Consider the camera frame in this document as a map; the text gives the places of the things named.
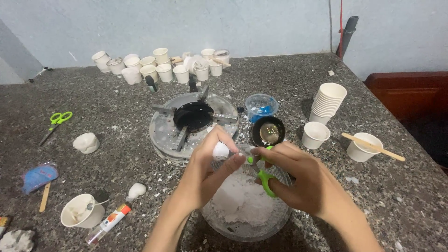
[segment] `granite countertop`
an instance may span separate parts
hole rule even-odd
[[[306,54],[231,61],[232,67],[222,76],[211,76],[202,86],[209,85],[210,92],[229,97],[236,106],[244,106],[246,97],[254,93],[274,96],[280,103],[275,116],[283,120],[286,138],[301,148],[301,131],[319,85],[344,85],[348,95],[327,124],[332,136],[311,153],[322,159],[365,211],[386,251],[395,251],[396,242],[408,252],[447,251],[447,176],[336,56]],[[329,76],[329,70],[335,75]],[[144,83],[131,86],[96,67],[55,69],[36,77],[33,83],[0,86],[0,216],[13,217],[8,230],[35,230],[35,252],[141,251],[163,200],[184,169],[167,164],[155,153],[148,132],[151,104],[163,104],[188,91],[188,86],[172,81],[159,83],[159,92],[153,94]],[[49,117],[65,111],[72,111],[73,117],[39,147]],[[243,129],[247,124],[242,119],[242,143],[248,143],[250,136],[249,128]],[[72,147],[73,140],[86,132],[94,132],[101,142],[89,155]],[[342,132],[376,135],[386,149],[407,161],[376,155],[364,163],[354,162],[345,152],[349,141],[340,137]],[[60,175],[52,182],[46,211],[39,213],[42,189],[28,196],[22,194],[20,175],[47,160],[58,164]],[[345,177],[356,177],[359,184]],[[135,182],[151,189],[134,202],[133,210],[97,248],[84,241],[89,230],[60,223],[63,206],[76,195],[90,193],[98,201],[110,197],[104,204],[110,213],[124,202]],[[278,234],[256,243],[229,240],[194,212],[180,241],[182,251],[334,251],[341,246],[328,225],[299,211],[293,212]]]

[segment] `forearm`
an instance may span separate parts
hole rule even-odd
[[[361,211],[331,223],[350,252],[384,252]]]
[[[143,252],[174,252],[189,215],[171,198],[166,199]]]

